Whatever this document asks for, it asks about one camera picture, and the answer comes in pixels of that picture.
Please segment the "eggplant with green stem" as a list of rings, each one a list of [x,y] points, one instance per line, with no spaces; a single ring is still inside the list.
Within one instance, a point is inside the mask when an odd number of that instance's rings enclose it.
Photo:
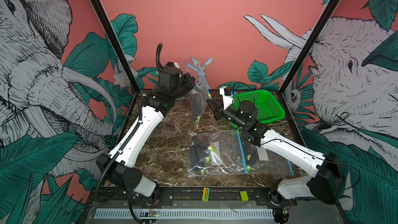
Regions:
[[[198,123],[203,114],[203,99],[200,93],[191,94],[189,97],[193,121]]]

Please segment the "clear zip bag blue zipper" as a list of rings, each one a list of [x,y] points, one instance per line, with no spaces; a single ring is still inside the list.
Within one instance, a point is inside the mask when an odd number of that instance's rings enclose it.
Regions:
[[[243,157],[243,146],[249,145],[243,136],[237,131],[238,149],[236,153],[235,162],[238,164],[238,174],[280,174],[285,176],[294,175],[291,162],[282,156],[267,150],[265,148],[257,147],[259,160],[256,162],[254,168],[248,173],[246,169],[245,159]]]

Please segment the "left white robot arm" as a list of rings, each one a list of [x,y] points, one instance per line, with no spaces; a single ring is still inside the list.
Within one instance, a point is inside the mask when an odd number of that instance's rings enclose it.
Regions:
[[[136,160],[151,133],[175,105],[176,99],[194,86],[195,78],[183,73],[177,63],[169,62],[160,69],[158,84],[139,103],[138,117],[133,126],[108,155],[98,157],[96,164],[102,173],[101,183],[107,180],[126,192],[145,197],[155,194],[156,182],[134,167]]]

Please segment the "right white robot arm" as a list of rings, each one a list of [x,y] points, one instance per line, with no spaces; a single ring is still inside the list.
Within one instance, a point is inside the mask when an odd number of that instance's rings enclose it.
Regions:
[[[344,188],[342,162],[338,155],[327,155],[306,148],[257,120],[258,110],[251,101],[243,101],[238,109],[221,101],[207,100],[214,118],[225,118],[234,124],[244,140],[258,148],[272,151],[306,172],[306,176],[283,179],[276,191],[284,199],[316,198],[334,205]]]

